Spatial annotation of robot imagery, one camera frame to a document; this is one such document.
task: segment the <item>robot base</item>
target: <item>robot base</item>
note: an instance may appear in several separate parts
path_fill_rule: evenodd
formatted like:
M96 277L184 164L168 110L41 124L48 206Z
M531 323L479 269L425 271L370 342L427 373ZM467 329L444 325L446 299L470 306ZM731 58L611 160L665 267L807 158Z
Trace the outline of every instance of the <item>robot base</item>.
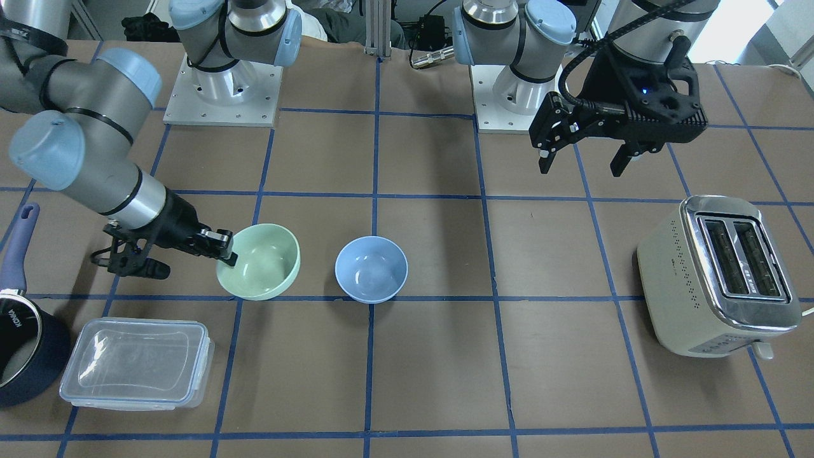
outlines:
M214 105L197 94L198 79L186 64L186 55L164 113L165 124L181 126L250 126L274 127L277 113L282 67L247 62L256 74L251 97L241 103Z
M528 128L534 119L531 115L522 115L511 112L501 106L494 94L494 86L497 77L503 71L505 65L472 65L470 75L472 77L472 97L475 100L475 113L478 117L478 131L485 134L528 134ZM557 90L562 67L557 71L557 76L543 83L545 95L549 90Z

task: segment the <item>green bowl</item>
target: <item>green bowl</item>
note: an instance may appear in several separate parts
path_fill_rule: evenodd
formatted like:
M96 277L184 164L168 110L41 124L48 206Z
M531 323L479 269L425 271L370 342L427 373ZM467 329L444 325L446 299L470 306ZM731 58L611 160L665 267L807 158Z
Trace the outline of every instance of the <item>green bowl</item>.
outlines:
M288 289L300 273L300 244L277 224L256 224L234 235L234 267L218 262L217 280L229 293L264 301Z

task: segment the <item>purple handle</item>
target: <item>purple handle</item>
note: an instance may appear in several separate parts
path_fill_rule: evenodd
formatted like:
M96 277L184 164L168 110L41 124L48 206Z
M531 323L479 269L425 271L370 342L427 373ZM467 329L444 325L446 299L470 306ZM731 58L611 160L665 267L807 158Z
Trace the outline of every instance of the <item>purple handle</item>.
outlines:
M40 206L35 203L23 205L17 215L17 223L8 240L6 256L0 267L0 289L25 291L25 252L34 233L34 225L40 215Z

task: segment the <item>toaster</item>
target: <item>toaster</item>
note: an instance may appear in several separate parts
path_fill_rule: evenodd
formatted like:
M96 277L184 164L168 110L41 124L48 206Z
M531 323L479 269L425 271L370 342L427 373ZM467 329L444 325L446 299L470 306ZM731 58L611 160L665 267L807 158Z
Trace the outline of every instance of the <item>toaster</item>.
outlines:
M641 284L659 342L720 358L795 329L799 298L760 211L741 199L683 200L638 246Z

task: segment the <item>gray pants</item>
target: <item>gray pants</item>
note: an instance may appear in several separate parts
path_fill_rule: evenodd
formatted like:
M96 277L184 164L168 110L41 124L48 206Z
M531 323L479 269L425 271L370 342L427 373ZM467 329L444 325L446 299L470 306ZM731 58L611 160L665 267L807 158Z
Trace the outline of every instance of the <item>gray pants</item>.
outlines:
M317 18L328 35L328 42L359 42L362 45L365 44L365 38L367 37L365 18L328 8L316 8L305 12ZM405 32L399 23L394 20L390 21L390 43L394 48L407 49Z

